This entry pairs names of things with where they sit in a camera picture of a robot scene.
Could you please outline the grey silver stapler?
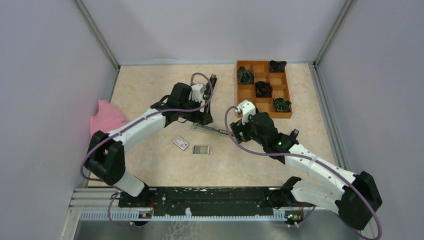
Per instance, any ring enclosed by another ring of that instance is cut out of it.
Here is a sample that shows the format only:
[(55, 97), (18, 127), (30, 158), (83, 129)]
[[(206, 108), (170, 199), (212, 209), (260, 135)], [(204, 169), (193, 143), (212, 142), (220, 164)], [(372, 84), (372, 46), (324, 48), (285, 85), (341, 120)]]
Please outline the grey silver stapler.
[(195, 132), (210, 134), (210, 135), (217, 135), (217, 136), (228, 136), (228, 132), (224, 129), (218, 129), (198, 123), (193, 123), (191, 125), (191, 129)]

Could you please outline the staple box tray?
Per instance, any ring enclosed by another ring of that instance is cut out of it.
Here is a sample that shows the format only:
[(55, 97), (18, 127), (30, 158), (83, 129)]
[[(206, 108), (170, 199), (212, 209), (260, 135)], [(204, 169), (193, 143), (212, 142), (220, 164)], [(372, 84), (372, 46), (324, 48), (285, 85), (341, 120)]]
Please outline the staple box tray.
[(210, 150), (211, 150), (211, 147), (210, 146), (207, 146), (207, 145), (195, 145), (193, 147), (192, 153), (193, 154), (196, 154), (196, 155), (209, 155), (210, 154)]

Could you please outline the red white staple box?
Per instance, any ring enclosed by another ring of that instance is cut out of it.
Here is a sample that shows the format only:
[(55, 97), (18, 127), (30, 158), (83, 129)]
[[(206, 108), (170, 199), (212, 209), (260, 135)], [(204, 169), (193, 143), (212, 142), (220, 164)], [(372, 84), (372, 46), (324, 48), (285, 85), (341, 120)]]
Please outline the red white staple box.
[(177, 136), (173, 143), (182, 151), (185, 151), (189, 147), (189, 143), (182, 139), (180, 136)]

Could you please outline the black stapler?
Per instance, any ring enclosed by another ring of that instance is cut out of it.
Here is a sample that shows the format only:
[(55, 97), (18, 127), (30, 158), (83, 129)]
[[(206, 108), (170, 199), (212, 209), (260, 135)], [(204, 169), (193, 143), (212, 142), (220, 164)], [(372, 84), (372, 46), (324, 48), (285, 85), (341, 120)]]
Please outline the black stapler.
[(215, 74), (212, 74), (205, 85), (205, 91), (203, 92), (203, 100), (207, 101), (211, 97), (211, 93), (214, 91), (218, 78)]

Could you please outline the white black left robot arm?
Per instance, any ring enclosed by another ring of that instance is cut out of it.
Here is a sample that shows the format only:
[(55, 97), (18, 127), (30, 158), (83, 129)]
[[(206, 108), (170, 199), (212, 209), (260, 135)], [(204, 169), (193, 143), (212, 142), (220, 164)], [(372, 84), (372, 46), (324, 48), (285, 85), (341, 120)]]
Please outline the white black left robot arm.
[(210, 113), (202, 111), (210, 102), (204, 100), (205, 90), (211, 91), (212, 86), (178, 82), (170, 95), (152, 104), (137, 119), (110, 132), (97, 131), (91, 137), (82, 166), (105, 184), (129, 194), (131, 202), (136, 206), (146, 206), (150, 200), (148, 187), (127, 170), (127, 151), (180, 118), (192, 123), (211, 123), (213, 119)]

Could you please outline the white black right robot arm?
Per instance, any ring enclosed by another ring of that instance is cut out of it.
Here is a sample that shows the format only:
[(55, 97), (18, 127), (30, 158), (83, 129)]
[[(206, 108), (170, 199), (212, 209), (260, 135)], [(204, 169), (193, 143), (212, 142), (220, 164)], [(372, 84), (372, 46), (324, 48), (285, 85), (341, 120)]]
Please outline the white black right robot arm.
[(319, 183), (300, 179), (284, 189), (281, 199), (287, 206), (304, 202), (322, 207), (357, 231), (364, 230), (371, 220), (381, 227), (377, 210), (383, 201), (370, 173), (354, 173), (324, 160), (298, 141), (297, 129), (290, 134), (279, 132), (266, 112), (249, 112), (236, 122), (226, 119), (224, 124), (240, 149), (278, 160)]

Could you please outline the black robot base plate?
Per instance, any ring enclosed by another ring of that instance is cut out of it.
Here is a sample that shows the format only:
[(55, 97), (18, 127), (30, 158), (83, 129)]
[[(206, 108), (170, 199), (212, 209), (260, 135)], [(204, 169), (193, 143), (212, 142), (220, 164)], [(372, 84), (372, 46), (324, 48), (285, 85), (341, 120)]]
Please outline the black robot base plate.
[(296, 201), (289, 192), (299, 177), (283, 186), (182, 187), (156, 186), (139, 196), (122, 192), (120, 208), (147, 208), (139, 218), (185, 221), (277, 221), (298, 227), (310, 214), (309, 203)]

